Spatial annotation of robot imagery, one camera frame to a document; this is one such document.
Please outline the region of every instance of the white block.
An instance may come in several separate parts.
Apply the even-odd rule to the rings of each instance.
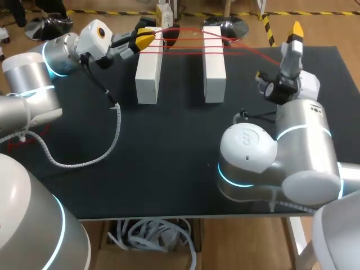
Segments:
[[[214,33],[221,36],[220,26],[204,26],[205,32]],[[221,38],[204,33],[204,52],[219,52],[223,53],[223,43]],[[226,71],[224,54],[203,54],[202,63],[204,67],[204,95],[206,103],[220,103],[224,102],[225,87],[226,87]]]
[[[161,30],[160,27],[147,27],[154,31]],[[162,33],[156,33],[156,38],[162,38]],[[162,40],[154,40],[151,46],[162,46]],[[143,52],[162,52],[163,47],[147,47]],[[137,64],[135,84],[137,101],[139,104],[156,104],[160,83],[162,53],[140,53]]]

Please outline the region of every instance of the yellow and black tape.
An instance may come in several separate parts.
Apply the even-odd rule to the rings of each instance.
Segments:
[[[27,12],[40,13],[40,10],[27,10]],[[67,14],[101,14],[101,15],[156,15],[155,11],[96,11],[96,10],[68,10]],[[213,16],[222,16],[223,13],[217,12],[197,12],[189,13],[183,12],[182,16],[185,17],[213,17]],[[256,12],[239,12],[231,13],[232,16],[258,16]],[[318,12],[309,12],[309,11],[276,11],[276,12],[265,12],[264,15],[360,15],[360,11],[318,11]]]
[[[270,28],[269,16],[268,15],[263,15],[262,19],[263,19],[263,22],[264,22],[266,35],[268,37],[270,47],[275,47],[276,44],[275,44],[275,39],[274,39],[274,36],[273,36],[271,28]]]
[[[266,12],[266,15],[360,15],[360,11],[277,11]]]
[[[26,10],[26,12],[40,13],[40,10]],[[68,10],[69,14],[80,13],[80,14],[100,14],[100,15],[156,15],[155,11],[96,11],[96,10]]]

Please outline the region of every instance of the red rope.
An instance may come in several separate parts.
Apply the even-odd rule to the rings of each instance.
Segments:
[[[204,39],[219,39],[219,38],[155,38],[156,41],[203,41]],[[238,38],[230,38],[232,42],[238,41]]]
[[[247,55],[245,52],[140,52],[140,53],[157,53],[160,55]]]
[[[192,31],[192,32],[197,32],[197,33],[203,33],[203,34],[209,34],[209,35],[213,35],[215,37],[218,37],[218,38],[221,38],[221,39],[224,39],[225,41],[229,41],[229,42],[232,42],[233,40],[231,38],[226,38],[226,37],[223,37],[221,35],[216,35],[214,33],[210,33],[210,32],[207,32],[207,31],[203,31],[203,30],[199,30],[199,29],[196,29],[196,28],[166,28],[166,29],[161,29],[159,31],[156,31],[156,33],[166,33],[166,32],[171,32],[171,31],[178,31],[178,30],[181,30],[181,31]],[[257,51],[256,49],[254,48],[251,48],[241,42],[235,42],[233,43],[235,45],[235,47],[242,47],[242,48],[245,48],[247,49],[248,51],[256,54],[256,55],[259,55],[261,56],[262,58],[268,60],[269,62],[275,64],[275,65],[279,65],[280,63],[275,61],[274,59],[272,59],[271,57],[263,54],[262,52],[259,52]]]
[[[157,46],[150,45],[152,48],[174,48],[174,49],[203,49],[203,48],[234,48],[230,46]]]
[[[44,128],[43,131],[40,132],[40,137],[43,137],[45,135],[46,132],[48,132],[48,130],[50,129],[50,124],[47,124]],[[15,143],[11,143],[11,140],[9,139],[7,141],[7,152],[8,154],[10,154],[12,149],[18,148],[21,145],[27,145],[29,143],[34,143],[37,142],[37,140],[35,138],[31,138],[31,139],[26,139],[25,142],[15,142]]]

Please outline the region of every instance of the black wire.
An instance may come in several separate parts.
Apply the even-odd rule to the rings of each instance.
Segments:
[[[253,118],[253,119],[259,119],[259,120],[262,120],[262,121],[267,121],[269,123],[272,123],[274,124],[275,123],[275,120],[272,120],[272,119],[268,119],[268,118],[265,118],[264,116],[267,116],[267,115],[272,115],[272,114],[275,114],[276,111],[270,111],[270,112],[265,112],[263,114],[258,114],[258,115],[249,115],[249,113],[242,109],[240,111],[240,116],[243,117],[243,118]]]
[[[113,96],[111,95],[111,93],[109,92],[109,90],[106,89],[106,87],[104,85],[102,85],[98,79],[92,74],[89,64],[84,64],[81,63],[81,68],[84,71],[84,73],[86,74],[86,76],[91,80],[91,82],[93,84],[95,84],[96,86],[98,86],[98,88],[100,88],[101,91],[104,92],[104,94],[106,94],[107,98],[110,100],[110,102],[115,105],[117,102],[115,101],[115,99],[113,98]]]

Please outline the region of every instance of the black table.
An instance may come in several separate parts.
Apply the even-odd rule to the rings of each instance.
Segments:
[[[279,48],[260,51],[281,59]],[[137,104],[136,57],[117,59],[106,71],[92,66],[122,109],[120,139],[110,156],[67,170],[53,166],[37,143],[10,155],[79,219],[269,214],[266,202],[227,200],[215,179],[221,136],[235,113],[242,107],[253,114],[275,109],[258,93],[254,77],[258,69],[275,75],[278,67],[253,53],[225,59],[228,80],[221,104],[204,103],[201,55],[164,55],[157,105]],[[318,100],[326,109],[339,161],[360,163],[360,95],[339,52],[305,48],[303,65],[321,82]],[[102,155],[116,123],[105,95],[80,70],[55,86],[64,114],[43,137],[53,157],[73,164]],[[274,134],[273,124],[254,123]],[[276,213],[299,215],[283,206]]]

